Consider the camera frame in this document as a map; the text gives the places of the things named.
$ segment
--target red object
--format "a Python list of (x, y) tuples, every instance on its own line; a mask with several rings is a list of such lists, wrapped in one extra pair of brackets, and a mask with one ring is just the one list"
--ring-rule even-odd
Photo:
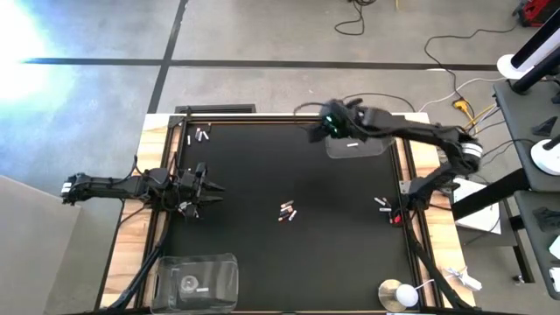
[(519, 15), (523, 26), (540, 27), (560, 8), (560, 0), (532, 0), (520, 4), (513, 15)]

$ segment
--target black floor stripe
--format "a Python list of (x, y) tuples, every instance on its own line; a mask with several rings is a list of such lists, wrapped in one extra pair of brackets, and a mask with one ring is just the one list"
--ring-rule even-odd
[(167, 77), (167, 73), (169, 72), (169, 66), (172, 61), (175, 45), (177, 44), (177, 37), (179, 36), (181, 21), (183, 20), (183, 15), (185, 14), (187, 3), (188, 0), (181, 0), (178, 4), (177, 14), (175, 15), (175, 22), (173, 22), (169, 41), (167, 42), (167, 48), (165, 48), (163, 64), (159, 68), (159, 74), (157, 75), (154, 91), (151, 94), (150, 105), (148, 106), (148, 114), (154, 114), (158, 111), (159, 100), (161, 99), (161, 94), (164, 90), (165, 78)]
[[(282, 61), (282, 60), (172, 60), (172, 67), (269, 67), (317, 69), (427, 70), (439, 68), (431, 63), (343, 62), (343, 61)], [(496, 65), (444, 64), (454, 71), (497, 71)]]
[(105, 59), (105, 58), (31, 58), (24, 64), (78, 66), (161, 66), (161, 59)]

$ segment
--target wooden table frame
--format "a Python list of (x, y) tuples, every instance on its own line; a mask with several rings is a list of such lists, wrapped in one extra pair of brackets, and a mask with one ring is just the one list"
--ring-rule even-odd
[[(259, 114), (255, 116), (289, 116), (290, 114)], [(405, 117), (411, 121), (427, 123), (428, 116), (425, 113), (404, 113)], [(180, 150), (179, 135), (182, 134), (181, 129), (186, 125), (181, 123), (185, 115), (168, 115), (168, 114), (149, 114), (146, 116), (143, 124), (142, 135), (138, 147), (138, 168), (140, 170), (162, 167), (170, 165), (173, 156)], [(208, 120), (214, 120), (216, 117), (225, 115), (205, 114), (193, 115), (197, 117), (207, 117)], [(314, 117), (316, 114), (299, 114), (298, 116)], [(293, 123), (293, 119), (287, 120), (287, 123)], [(426, 176), (439, 166), (438, 154), (435, 147), (425, 144), (397, 140), (396, 150), (398, 152), (399, 164), (401, 166), (400, 176), (407, 180), (415, 176)], [(432, 204), (440, 207), (450, 207), (449, 200), (439, 194), (434, 193), (431, 200)], [(142, 205), (139, 201), (127, 200), (122, 210), (122, 218), (135, 212)], [(130, 283), (132, 277), (137, 273), (142, 261), (153, 248), (154, 243), (158, 241), (159, 234), (163, 228), (163, 216), (165, 213), (152, 212), (145, 209), (135, 215), (115, 231), (115, 243), (111, 255), (108, 258), (106, 268), (106, 276), (100, 288), (97, 307), (105, 307), (113, 303), (121, 292)], [(450, 211), (430, 207), (429, 211), (420, 212), (413, 220), (413, 227), (416, 237), (423, 243), (426, 251), (431, 254), (434, 262), (439, 269), (452, 267), (461, 270), (465, 267), (463, 253), (460, 247), (459, 236), (452, 213)], [(429, 280), (428, 272), (421, 262), (418, 261), (420, 276), (422, 282)], [(154, 269), (150, 271), (145, 284), (138, 292), (138, 296), (143, 298), (135, 298), (134, 304), (130, 303), (129, 307), (140, 307), (148, 305), (153, 296), (153, 277)], [(448, 280), (451, 287), (465, 300), (469, 305), (475, 305), (473, 294), (460, 284), (459, 280), (451, 278)], [(428, 306), (437, 306), (443, 304), (450, 307), (449, 302), (434, 290), (433, 283), (423, 287), (423, 297)]]

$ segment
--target concrete floor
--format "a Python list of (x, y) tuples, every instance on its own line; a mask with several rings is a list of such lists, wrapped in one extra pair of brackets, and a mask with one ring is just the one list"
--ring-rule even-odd
[[(30, 40), (22, 44), (13, 38), (8, 56), (161, 59), (178, 5), (179, 0), (22, 1), (11, 15), (18, 17), (24, 26), (18, 29), (25, 28)], [(510, 13), (516, 5), (515, 0), (401, 0), (396, 12), (392, 1), (380, 0), (364, 9), (365, 35), (346, 37), (333, 30), (338, 22), (354, 18), (354, 9), (343, 0), (190, 0), (173, 58), (428, 63), (423, 48), (430, 36), (468, 35), (477, 28), (506, 30), (515, 23)], [(502, 54), (514, 53), (534, 31), (520, 27), (508, 34), (444, 39), (432, 42), (430, 51), (445, 63), (493, 64)], [(9, 75), (0, 72), (0, 174), (58, 194), (62, 181), (75, 172), (118, 176), (129, 169), (158, 66), (0, 67), (10, 69)], [(458, 82), (500, 77), (493, 72), (457, 76)], [(255, 103), (259, 112), (289, 112), (302, 102), (359, 92), (400, 95), (419, 109), (451, 91), (450, 75), (439, 71), (172, 67), (157, 112), (225, 103)], [(476, 82), (461, 92), (476, 112), (494, 102), (492, 83)], [(407, 111), (399, 101), (365, 100)], [(427, 111), (433, 122), (466, 123), (447, 102)], [(501, 119), (501, 114), (494, 115), (486, 124)], [(480, 139), (489, 149), (509, 137), (501, 125)], [(512, 149), (480, 174), (496, 180), (518, 166)], [(94, 306), (119, 206), (106, 200), (84, 204), (46, 313)], [(558, 304), (542, 283), (518, 287), (510, 281), (519, 272), (511, 248), (464, 252), (470, 273), (484, 284), (476, 294), (478, 306), (557, 313)], [(541, 282), (534, 257), (528, 254)]]

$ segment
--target transparent plastic box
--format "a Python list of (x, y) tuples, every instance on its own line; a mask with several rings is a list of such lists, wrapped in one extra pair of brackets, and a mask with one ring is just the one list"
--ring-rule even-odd
[(238, 269), (233, 254), (162, 257), (157, 266), (154, 314), (216, 314), (237, 304)]

